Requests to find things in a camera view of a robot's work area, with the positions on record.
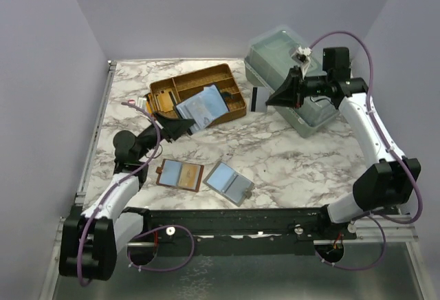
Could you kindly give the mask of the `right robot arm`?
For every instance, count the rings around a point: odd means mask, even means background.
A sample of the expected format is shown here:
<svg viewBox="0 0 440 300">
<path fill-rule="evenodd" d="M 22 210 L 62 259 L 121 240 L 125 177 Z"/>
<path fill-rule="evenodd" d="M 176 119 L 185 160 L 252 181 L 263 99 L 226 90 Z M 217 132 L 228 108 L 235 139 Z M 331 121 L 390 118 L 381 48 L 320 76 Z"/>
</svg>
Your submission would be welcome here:
<svg viewBox="0 0 440 300">
<path fill-rule="evenodd" d="M 349 49 L 323 50 L 321 76 L 308 76 L 311 49 L 299 47 L 293 53 L 298 65 L 292 67 L 281 86 L 267 99 L 268 106 L 301 107 L 308 97 L 326 97 L 350 124 L 366 165 L 366 171 L 353 184 L 353 190 L 322 208 L 316 230 L 332 239 L 341 224 L 371 211 L 405 204 L 416 189 L 421 165 L 407 158 L 384 127 L 363 78 L 351 77 Z"/>
</svg>

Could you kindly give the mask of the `silver card with stripe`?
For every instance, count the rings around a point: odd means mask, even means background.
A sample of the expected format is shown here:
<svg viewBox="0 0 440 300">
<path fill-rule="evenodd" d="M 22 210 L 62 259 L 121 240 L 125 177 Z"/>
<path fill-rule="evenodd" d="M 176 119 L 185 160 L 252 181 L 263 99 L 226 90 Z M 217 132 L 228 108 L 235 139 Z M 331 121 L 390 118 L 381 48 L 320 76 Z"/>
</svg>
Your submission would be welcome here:
<svg viewBox="0 0 440 300">
<path fill-rule="evenodd" d="M 265 100 L 266 100 L 266 89 L 263 87 L 254 87 L 252 90 L 252 96 L 250 100 L 250 111 L 264 113 L 267 111 Z"/>
</svg>

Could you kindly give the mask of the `black card holder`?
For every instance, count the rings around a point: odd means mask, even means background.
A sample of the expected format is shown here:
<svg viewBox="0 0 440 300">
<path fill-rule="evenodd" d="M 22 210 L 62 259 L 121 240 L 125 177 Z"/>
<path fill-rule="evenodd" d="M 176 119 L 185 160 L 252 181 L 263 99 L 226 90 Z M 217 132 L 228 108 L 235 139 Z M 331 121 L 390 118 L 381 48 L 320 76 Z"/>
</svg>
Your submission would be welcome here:
<svg viewBox="0 0 440 300">
<path fill-rule="evenodd" d="M 216 119 L 230 111 L 225 98 L 216 85 L 204 87 L 198 94 L 177 104 L 175 109 L 183 119 L 195 121 L 189 129 L 190 134 L 204 130 Z"/>
</svg>

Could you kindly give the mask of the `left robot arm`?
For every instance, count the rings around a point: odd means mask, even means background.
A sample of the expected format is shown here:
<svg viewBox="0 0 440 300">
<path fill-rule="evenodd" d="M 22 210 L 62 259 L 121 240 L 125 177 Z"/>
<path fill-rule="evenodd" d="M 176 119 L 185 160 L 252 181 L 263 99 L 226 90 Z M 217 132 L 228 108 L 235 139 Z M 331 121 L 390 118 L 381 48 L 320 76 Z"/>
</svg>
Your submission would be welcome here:
<svg viewBox="0 0 440 300">
<path fill-rule="evenodd" d="M 122 130 L 113 137 L 115 168 L 107 189 L 88 209 L 71 211 L 64 221 L 58 270 L 77 278 L 81 286 L 108 280 L 121 247 L 132 238 L 143 242 L 152 235 L 148 220 L 124 209 L 146 182 L 150 162 L 142 158 L 156 153 L 162 140 L 177 140 L 195 123 L 158 112 L 145 116 L 151 123 L 140 134 Z"/>
</svg>

